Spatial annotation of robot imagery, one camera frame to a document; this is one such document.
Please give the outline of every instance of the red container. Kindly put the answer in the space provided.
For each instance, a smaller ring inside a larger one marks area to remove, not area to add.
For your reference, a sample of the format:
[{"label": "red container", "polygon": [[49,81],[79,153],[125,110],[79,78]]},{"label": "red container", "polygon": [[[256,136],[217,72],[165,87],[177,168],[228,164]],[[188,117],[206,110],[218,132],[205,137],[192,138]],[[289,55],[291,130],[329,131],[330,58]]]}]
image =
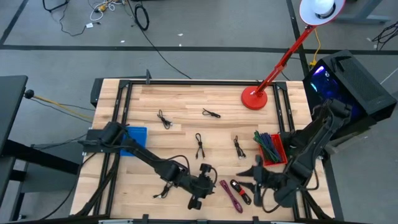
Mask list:
[{"label": "red container", "polygon": [[282,158],[282,162],[274,163],[270,160],[265,160],[264,156],[262,155],[261,146],[259,146],[260,156],[262,157],[263,160],[263,166],[275,166],[275,165],[286,164],[287,163],[286,153],[279,134],[271,134],[271,139],[280,157]]}]

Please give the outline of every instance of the wooden table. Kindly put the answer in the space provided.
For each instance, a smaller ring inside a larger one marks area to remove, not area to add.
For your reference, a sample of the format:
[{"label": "wooden table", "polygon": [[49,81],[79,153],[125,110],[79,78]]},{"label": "wooden table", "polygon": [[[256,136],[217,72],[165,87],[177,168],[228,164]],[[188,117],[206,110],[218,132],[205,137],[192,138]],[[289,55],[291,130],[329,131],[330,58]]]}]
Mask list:
[{"label": "wooden table", "polygon": [[[95,111],[94,129],[102,129],[111,120],[118,83],[118,79],[104,80]],[[295,128],[302,129],[311,122],[303,84],[287,82],[287,87]],[[258,146],[252,140],[253,132],[258,130],[260,133],[277,133],[279,126],[272,89],[266,89],[268,103],[265,108],[253,111],[241,103],[240,97],[244,88],[245,86],[134,85],[127,123],[148,128],[147,148],[159,157],[186,155],[193,175],[199,174],[199,166],[204,162],[216,168],[218,180],[224,179],[228,183],[231,179],[253,182],[252,178],[235,176],[254,164]],[[284,121],[287,121],[283,97],[280,97],[280,100]],[[217,112],[221,119],[203,116],[202,108]],[[159,109],[162,109],[164,116],[174,124],[169,130],[163,127],[157,117]],[[286,130],[289,130],[287,122],[285,125]],[[195,159],[198,147],[195,133],[202,136],[205,159]],[[235,136],[238,136],[247,159],[238,159],[233,144]],[[95,155],[81,169],[71,213],[79,211],[96,190],[103,156]],[[281,172],[283,168],[284,166],[276,166],[269,170]],[[317,171],[320,187],[311,192],[311,195],[326,214],[334,217],[325,172],[320,161],[317,161]],[[153,195],[161,193],[164,185],[165,182],[160,180],[153,168],[135,157],[122,157],[111,218],[142,218],[143,214],[149,214],[150,219],[174,220],[252,220],[253,216],[258,216],[260,220],[294,220],[291,208],[279,208],[274,213],[267,214],[253,204],[246,205],[239,195],[235,194],[244,210],[239,214],[219,183],[216,184],[215,194],[202,200],[201,210],[188,210],[191,195],[181,188],[172,188],[167,198],[152,198]],[[315,178],[312,178],[308,187],[314,185]],[[298,197],[300,216],[304,217],[300,198]],[[276,205],[271,190],[266,194],[264,205],[268,210]]]}]

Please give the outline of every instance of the yellow cable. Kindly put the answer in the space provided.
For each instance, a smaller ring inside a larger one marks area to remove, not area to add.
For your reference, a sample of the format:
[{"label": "yellow cable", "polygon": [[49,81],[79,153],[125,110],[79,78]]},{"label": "yellow cable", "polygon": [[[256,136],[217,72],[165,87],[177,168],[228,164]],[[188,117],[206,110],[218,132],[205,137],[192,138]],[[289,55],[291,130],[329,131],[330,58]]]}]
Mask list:
[{"label": "yellow cable", "polygon": [[321,46],[322,46],[321,45],[321,41],[319,40],[317,29],[315,29],[315,37],[317,38],[317,41],[318,41],[318,49],[315,52],[315,54],[313,55],[313,60],[310,63],[311,66],[315,66],[317,64],[317,54],[318,54],[318,51],[321,49]]},{"label": "yellow cable", "polygon": [[93,119],[93,118],[90,117],[90,116],[86,116],[86,115],[77,113],[76,111],[71,110],[71,109],[67,108],[66,106],[63,106],[63,105],[61,105],[61,104],[59,104],[59,103],[57,103],[57,102],[55,102],[55,101],[48,100],[48,99],[46,99],[46,98],[44,98],[44,97],[41,97],[41,96],[33,96],[33,98],[36,98],[36,99],[38,99],[38,100],[41,100],[41,101],[44,101],[44,102],[47,102],[47,103],[51,103],[51,104],[57,105],[57,106],[61,107],[62,109],[65,109],[65,110],[67,110],[67,111],[69,111],[69,112],[71,112],[71,113],[73,113],[73,114],[75,114],[75,115],[77,115],[77,116],[81,116],[82,118]]}]

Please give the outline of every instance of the lamp shade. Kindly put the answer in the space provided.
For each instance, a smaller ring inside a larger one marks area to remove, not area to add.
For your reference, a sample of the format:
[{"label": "lamp shade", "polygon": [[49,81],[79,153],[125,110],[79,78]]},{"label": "lamp shade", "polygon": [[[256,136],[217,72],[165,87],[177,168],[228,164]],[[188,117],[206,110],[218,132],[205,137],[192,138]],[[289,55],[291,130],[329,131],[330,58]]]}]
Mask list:
[{"label": "lamp shade", "polygon": [[344,3],[345,0],[302,0],[300,17],[308,25],[319,26],[333,20]]}]

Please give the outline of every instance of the gray floor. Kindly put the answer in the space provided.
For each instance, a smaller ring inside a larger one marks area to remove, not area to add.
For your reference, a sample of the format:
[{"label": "gray floor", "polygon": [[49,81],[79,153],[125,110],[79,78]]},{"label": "gray floor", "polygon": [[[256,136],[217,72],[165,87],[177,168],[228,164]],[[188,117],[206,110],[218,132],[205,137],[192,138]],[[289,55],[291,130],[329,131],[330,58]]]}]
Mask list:
[{"label": "gray floor", "polygon": [[[22,0],[0,0],[0,33],[5,30]],[[48,7],[63,0],[47,0]],[[156,46],[183,47],[269,47],[288,48],[294,42],[286,1],[281,0],[159,0],[144,2],[150,15],[146,32]],[[298,27],[300,1],[293,0]],[[358,11],[363,1],[347,4],[345,13]],[[398,19],[398,2],[384,0],[375,14]],[[63,20],[67,31],[76,33],[89,23],[91,8],[87,1],[71,0]],[[122,6],[106,11],[101,25],[83,35],[70,37],[60,31],[62,11],[50,15],[41,1],[28,1],[6,45],[59,46],[150,46]],[[322,49],[373,50],[367,40],[385,26],[329,23],[318,28]],[[306,49],[318,47],[313,35],[304,43]],[[384,50],[398,50],[398,38]],[[198,79],[263,79],[282,54],[254,52],[162,52],[177,68]],[[313,55],[307,54],[310,62]],[[398,65],[396,55],[357,55],[358,60],[381,81]],[[143,75],[149,69],[154,78],[183,78],[156,52],[70,51],[70,50],[0,50],[0,75],[27,75],[27,88],[37,95],[62,103],[90,107],[89,97],[94,78]],[[300,61],[290,60],[285,74],[301,80]],[[398,74],[384,87],[398,91]],[[367,223],[396,223],[398,184],[394,116],[365,133],[363,141],[347,146],[332,157],[336,183],[345,219]],[[23,100],[10,138],[23,144],[63,142],[82,135],[90,127],[75,118]],[[32,193],[26,196],[22,212],[38,219],[52,211],[67,191]],[[68,215],[72,198],[53,217]],[[6,206],[0,208],[0,222],[8,219]]]}]

